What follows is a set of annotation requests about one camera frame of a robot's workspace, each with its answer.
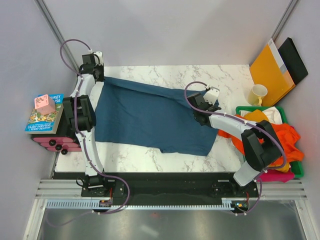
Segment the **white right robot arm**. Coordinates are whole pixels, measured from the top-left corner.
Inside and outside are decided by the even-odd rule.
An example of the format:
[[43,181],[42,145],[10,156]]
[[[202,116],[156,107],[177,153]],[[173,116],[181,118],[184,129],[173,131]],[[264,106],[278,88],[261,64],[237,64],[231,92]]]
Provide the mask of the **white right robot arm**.
[[229,184],[233,196],[242,196],[247,191],[247,184],[256,180],[280,157],[286,161],[284,148],[270,122],[246,121],[227,114],[220,107],[206,102],[199,92],[190,96],[184,92],[184,97],[200,125],[222,130],[242,143],[245,162],[234,173],[234,181]]

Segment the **orange t shirt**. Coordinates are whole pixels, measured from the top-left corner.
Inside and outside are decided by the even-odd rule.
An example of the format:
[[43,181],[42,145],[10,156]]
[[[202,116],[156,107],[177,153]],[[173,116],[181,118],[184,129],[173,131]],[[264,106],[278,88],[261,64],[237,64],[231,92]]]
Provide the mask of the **orange t shirt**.
[[[295,147],[295,144],[298,140],[300,140],[301,136],[297,133],[297,131],[287,123],[283,124],[273,124],[271,123],[280,143],[284,149],[284,153],[286,155],[286,164],[282,168],[276,169],[280,172],[288,172],[290,167],[290,162],[302,161],[304,158],[304,153]],[[230,139],[235,146],[235,148],[244,155],[244,148],[242,141],[233,135],[228,134],[225,131],[218,130],[218,135]],[[284,158],[281,156],[274,163],[270,164],[269,167],[278,167],[283,164]]]

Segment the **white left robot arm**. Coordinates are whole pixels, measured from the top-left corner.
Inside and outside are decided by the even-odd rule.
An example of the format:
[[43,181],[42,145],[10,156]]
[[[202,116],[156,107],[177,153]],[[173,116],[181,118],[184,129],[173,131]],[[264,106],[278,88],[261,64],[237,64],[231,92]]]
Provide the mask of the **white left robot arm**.
[[97,124],[90,94],[97,82],[104,81],[103,53],[95,51],[82,56],[74,91],[63,99],[64,114],[69,128],[75,132],[85,162],[84,177],[78,177],[83,197],[105,197],[110,185],[101,175],[104,167],[100,161],[96,141]]

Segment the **blue t shirt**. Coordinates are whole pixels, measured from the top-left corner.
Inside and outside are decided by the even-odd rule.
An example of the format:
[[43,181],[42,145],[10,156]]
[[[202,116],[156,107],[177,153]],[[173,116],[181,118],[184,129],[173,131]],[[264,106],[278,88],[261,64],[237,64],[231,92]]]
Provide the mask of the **blue t shirt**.
[[217,129],[201,126],[185,100],[193,90],[105,77],[95,109],[95,140],[207,156]]

